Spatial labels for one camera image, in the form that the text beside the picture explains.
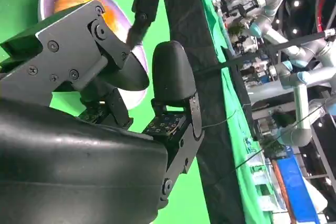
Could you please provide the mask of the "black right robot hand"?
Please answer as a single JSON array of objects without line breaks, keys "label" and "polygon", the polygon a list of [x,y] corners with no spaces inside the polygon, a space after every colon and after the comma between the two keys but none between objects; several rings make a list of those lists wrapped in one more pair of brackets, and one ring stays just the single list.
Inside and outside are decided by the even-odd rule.
[{"label": "black right robot hand", "polygon": [[148,77],[89,1],[1,44],[1,223],[150,223],[204,138],[188,57]]}]

